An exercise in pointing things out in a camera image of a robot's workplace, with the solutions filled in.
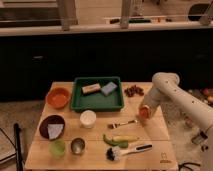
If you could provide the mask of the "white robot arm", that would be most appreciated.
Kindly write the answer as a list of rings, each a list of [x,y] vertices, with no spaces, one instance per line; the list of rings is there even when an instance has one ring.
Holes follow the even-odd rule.
[[[180,78],[175,73],[155,73],[152,77],[153,86],[139,105],[139,116],[143,119],[152,118],[161,100],[169,97],[208,137],[208,149],[203,154],[200,171],[213,171],[213,108],[181,89],[179,82]]]

